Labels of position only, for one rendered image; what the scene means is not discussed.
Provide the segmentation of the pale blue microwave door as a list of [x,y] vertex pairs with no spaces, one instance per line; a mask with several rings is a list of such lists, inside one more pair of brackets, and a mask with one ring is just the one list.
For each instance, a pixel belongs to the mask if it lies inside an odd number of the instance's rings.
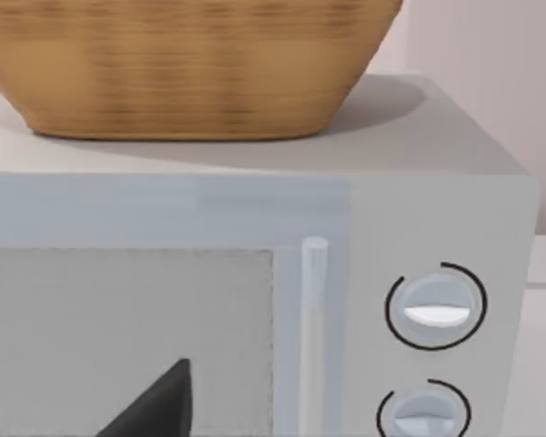
[[87,437],[182,357],[197,434],[298,433],[301,248],[329,242],[323,435],[341,428],[352,185],[0,173],[0,437]]

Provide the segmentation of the pale microwave oven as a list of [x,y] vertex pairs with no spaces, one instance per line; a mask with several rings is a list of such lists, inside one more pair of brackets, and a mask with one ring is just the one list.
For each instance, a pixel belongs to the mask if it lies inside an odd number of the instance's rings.
[[[0,96],[0,173],[320,175],[352,185],[341,428],[389,437],[397,395],[437,387],[458,437],[497,437],[540,200],[538,182],[435,84],[366,76],[325,133],[283,142],[96,142],[33,135]],[[452,271],[479,288],[475,327],[427,348],[403,338],[401,285]]]

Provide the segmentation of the pale microwave knob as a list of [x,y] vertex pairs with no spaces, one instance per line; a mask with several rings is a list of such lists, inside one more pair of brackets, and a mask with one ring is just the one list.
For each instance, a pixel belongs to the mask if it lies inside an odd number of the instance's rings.
[[427,387],[397,395],[384,424],[389,437],[458,437],[465,417],[454,393]]
[[479,288],[452,271],[404,282],[390,304],[393,326],[406,340],[427,348],[456,342],[472,331],[481,313]]

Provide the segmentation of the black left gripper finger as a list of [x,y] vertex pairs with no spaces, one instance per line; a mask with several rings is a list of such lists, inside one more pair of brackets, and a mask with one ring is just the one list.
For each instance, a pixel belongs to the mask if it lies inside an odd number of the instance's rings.
[[95,437],[190,437],[190,359],[178,360]]

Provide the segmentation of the woven wicker basket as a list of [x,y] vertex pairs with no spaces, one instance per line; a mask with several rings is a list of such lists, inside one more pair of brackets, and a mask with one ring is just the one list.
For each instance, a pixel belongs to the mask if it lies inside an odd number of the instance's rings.
[[403,2],[0,0],[0,94],[51,137],[307,137]]

